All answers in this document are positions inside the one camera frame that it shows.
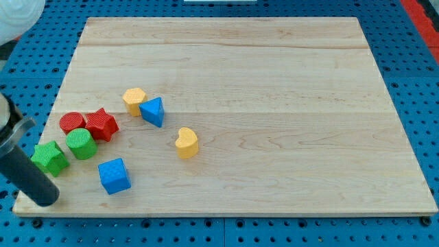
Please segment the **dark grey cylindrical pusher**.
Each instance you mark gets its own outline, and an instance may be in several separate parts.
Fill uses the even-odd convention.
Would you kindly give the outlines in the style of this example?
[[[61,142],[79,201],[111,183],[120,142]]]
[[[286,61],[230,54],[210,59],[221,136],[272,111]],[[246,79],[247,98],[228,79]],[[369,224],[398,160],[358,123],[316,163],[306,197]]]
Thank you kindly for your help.
[[[17,146],[1,151],[1,174],[38,206],[48,207],[59,198],[59,188]]]

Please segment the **silver black pusher mount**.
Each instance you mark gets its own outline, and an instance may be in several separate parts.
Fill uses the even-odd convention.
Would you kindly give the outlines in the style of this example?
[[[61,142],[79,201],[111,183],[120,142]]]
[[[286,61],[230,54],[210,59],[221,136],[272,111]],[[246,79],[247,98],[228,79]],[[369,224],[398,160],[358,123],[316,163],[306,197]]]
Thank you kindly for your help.
[[[1,157],[14,149],[22,136],[36,125],[31,117],[24,117],[16,104],[1,94]]]

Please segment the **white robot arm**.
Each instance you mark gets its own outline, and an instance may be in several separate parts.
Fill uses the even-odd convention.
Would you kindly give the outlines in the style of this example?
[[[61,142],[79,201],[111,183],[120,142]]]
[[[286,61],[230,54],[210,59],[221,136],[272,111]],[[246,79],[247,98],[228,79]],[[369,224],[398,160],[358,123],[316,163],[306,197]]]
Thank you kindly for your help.
[[[43,13],[44,0],[1,2],[1,44],[29,30]],[[24,117],[16,104],[1,95],[1,174],[40,207],[52,205],[59,197],[57,186],[19,147],[19,141],[36,122]]]

